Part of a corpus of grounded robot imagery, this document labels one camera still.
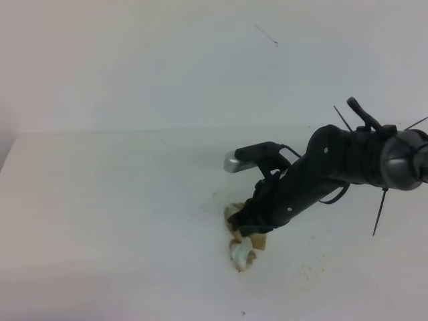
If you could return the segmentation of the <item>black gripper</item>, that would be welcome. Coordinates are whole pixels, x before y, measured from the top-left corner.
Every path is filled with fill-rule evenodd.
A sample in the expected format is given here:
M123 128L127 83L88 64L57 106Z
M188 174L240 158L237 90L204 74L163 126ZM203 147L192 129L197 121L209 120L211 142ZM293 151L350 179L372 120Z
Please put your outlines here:
M232 203L227 218L233 233L254 234L286 225L296 215L331 193L331 180L313 173L298 160L283 177L257 185L251 199Z

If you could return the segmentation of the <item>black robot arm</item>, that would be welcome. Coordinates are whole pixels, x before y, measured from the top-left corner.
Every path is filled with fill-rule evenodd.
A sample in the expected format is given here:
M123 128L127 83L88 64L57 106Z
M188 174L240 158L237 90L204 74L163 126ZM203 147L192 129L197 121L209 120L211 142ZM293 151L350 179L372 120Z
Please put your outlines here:
M227 219L244 237L265 234L338 190L337 202L351 185L371 185L384 192L411 191L427 182L427 134L410 126L382 125L355 98L349 107L364 126L355 130L323 126L310 137L305 154L291 163L284 144L263 142L227 153L224 169L237 173L257 167L263 179L243 208Z

